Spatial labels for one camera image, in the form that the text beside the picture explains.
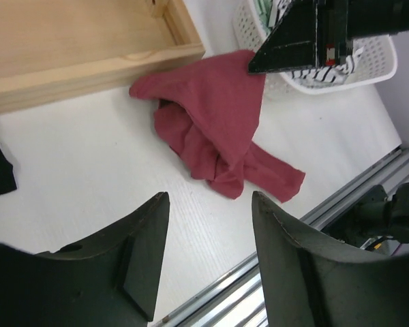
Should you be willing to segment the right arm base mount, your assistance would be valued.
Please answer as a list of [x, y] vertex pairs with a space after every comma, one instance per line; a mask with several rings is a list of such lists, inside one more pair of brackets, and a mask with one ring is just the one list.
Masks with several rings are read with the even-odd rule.
[[400, 185], [391, 198], [383, 186], [373, 186], [322, 232], [367, 251], [391, 240], [409, 244], [409, 183]]

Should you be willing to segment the red tank top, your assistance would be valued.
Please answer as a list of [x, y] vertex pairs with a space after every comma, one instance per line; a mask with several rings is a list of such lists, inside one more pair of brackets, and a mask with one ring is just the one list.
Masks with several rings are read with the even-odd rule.
[[251, 50], [199, 60], [139, 78], [130, 97], [156, 100], [156, 134], [179, 156], [190, 176], [236, 199], [249, 181], [280, 202], [295, 197], [305, 173], [272, 156], [253, 137], [265, 77], [250, 75]]

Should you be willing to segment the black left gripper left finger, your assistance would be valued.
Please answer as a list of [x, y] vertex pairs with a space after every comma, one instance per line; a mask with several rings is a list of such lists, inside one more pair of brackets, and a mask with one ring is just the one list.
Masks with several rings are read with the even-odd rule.
[[0, 326], [146, 326], [154, 318], [169, 195], [57, 252], [0, 244]]

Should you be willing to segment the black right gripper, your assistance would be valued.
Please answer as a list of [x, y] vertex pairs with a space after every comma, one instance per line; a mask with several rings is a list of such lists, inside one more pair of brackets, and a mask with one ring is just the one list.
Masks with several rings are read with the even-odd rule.
[[342, 65], [356, 39], [405, 31], [409, 1], [292, 1], [249, 62], [248, 72]]

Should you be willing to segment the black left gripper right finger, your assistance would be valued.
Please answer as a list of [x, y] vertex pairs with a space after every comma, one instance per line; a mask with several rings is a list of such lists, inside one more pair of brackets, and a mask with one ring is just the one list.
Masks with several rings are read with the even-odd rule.
[[259, 191], [252, 221], [270, 326], [409, 326], [409, 253], [347, 245]]

